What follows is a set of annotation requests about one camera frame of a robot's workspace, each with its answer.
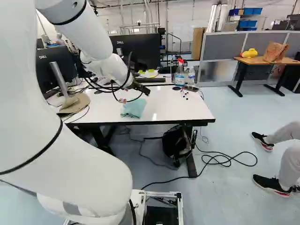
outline green towel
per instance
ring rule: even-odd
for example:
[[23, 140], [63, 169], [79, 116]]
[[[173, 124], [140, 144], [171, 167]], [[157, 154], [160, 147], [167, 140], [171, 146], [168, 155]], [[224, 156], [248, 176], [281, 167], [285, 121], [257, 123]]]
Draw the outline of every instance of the green towel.
[[126, 102], [121, 117], [129, 116], [139, 119], [142, 116], [146, 103], [144, 98], [139, 98], [133, 102]]

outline computer monitor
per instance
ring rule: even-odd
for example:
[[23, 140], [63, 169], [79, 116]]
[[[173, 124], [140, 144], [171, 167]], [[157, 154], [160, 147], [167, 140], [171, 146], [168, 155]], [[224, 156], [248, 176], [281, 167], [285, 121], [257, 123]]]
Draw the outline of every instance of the computer monitor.
[[37, 39], [37, 49], [38, 48], [44, 48], [44, 43], [41, 38]]
[[113, 53], [117, 54], [117, 48], [121, 48], [123, 55], [128, 56], [132, 52], [132, 58], [146, 64], [148, 69], [156, 69], [160, 66], [160, 36], [154, 34], [133, 34], [110, 36]]
[[72, 54], [67, 46], [37, 50], [36, 73], [39, 87], [43, 94], [58, 86], [57, 80], [49, 62], [57, 62], [66, 82], [72, 82], [77, 76]]

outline white robotic arm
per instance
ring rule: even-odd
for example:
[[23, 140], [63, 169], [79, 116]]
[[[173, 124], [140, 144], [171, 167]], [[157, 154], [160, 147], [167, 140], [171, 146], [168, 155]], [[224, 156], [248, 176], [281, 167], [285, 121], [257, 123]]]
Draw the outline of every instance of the white robotic arm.
[[[92, 58], [118, 61], [86, 0], [37, 0], [36, 4], [34, 0], [10, 0], [2, 4], [0, 19], [6, 22], [0, 23], [0, 179], [77, 205], [84, 218], [81, 223], [116, 225], [131, 196], [130, 170], [75, 136], [43, 98], [35, 73], [35, 7]], [[65, 205], [58, 206], [57, 213], [59, 207], [63, 210]]]
[[[36, 8], [81, 51], [85, 67], [122, 85], [128, 73], [123, 60], [113, 54], [113, 46], [87, 0], [36, 0]], [[124, 87], [133, 82], [130, 74]]]

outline gray floor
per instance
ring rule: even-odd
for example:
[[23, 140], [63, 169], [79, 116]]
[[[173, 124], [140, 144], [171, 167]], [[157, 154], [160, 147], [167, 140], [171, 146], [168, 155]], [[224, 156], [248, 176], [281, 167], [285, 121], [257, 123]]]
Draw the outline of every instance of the gray floor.
[[[198, 146], [202, 150], [217, 150], [229, 155], [250, 151], [258, 157], [257, 166], [245, 167], [235, 162], [230, 168], [208, 166], [196, 180], [177, 180], [153, 185], [146, 190], [181, 191], [187, 225], [299, 224], [300, 194], [285, 199], [265, 192], [252, 181], [253, 173], [269, 177], [277, 175], [284, 150], [298, 141], [280, 143], [273, 153], [267, 153], [254, 143], [250, 132], [269, 134], [290, 121], [298, 120], [300, 95], [283, 89], [286, 96], [281, 97], [263, 86], [242, 87], [243, 98], [237, 97], [227, 87], [207, 87], [202, 90], [216, 123], [202, 128], [202, 134], [210, 142], [205, 144], [199, 137]], [[160, 136], [169, 127], [132, 126], [131, 137]], [[118, 158], [129, 166], [136, 189], [150, 182], [187, 174], [185, 165], [178, 171], [172, 171], [154, 166], [140, 157], [140, 144], [129, 140], [128, 135], [115, 136], [111, 147]], [[168, 163], [159, 140], [147, 141], [142, 152], [157, 163]], [[195, 150], [194, 155], [200, 172], [203, 167], [201, 154]], [[250, 155], [241, 156], [240, 160], [248, 164], [254, 162]]]

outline black sneaker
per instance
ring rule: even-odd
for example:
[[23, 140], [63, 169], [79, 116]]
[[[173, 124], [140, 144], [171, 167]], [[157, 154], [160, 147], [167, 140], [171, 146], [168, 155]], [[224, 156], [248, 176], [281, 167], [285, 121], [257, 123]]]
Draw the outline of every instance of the black sneaker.
[[291, 189], [292, 189], [293, 192], [300, 192], [300, 186], [298, 186], [298, 185], [293, 185], [291, 187]]
[[252, 132], [251, 133], [251, 136], [253, 137], [253, 139], [260, 145], [262, 146], [262, 148], [265, 150], [265, 151], [268, 151], [268, 152], [271, 152], [273, 151], [273, 147], [274, 145], [273, 144], [268, 144], [264, 141], [264, 137], [266, 137], [266, 135], [261, 135], [259, 133], [256, 133], [256, 132]]
[[270, 178], [266, 178], [266, 177], [262, 177], [262, 176], [254, 174], [253, 181], [257, 186], [259, 186], [267, 191], [274, 192], [275, 194], [277, 194], [281, 197], [284, 197], [284, 198], [288, 198], [292, 192], [291, 188], [288, 191], [284, 191], [279, 184], [279, 180], [276, 178], [270, 179]]

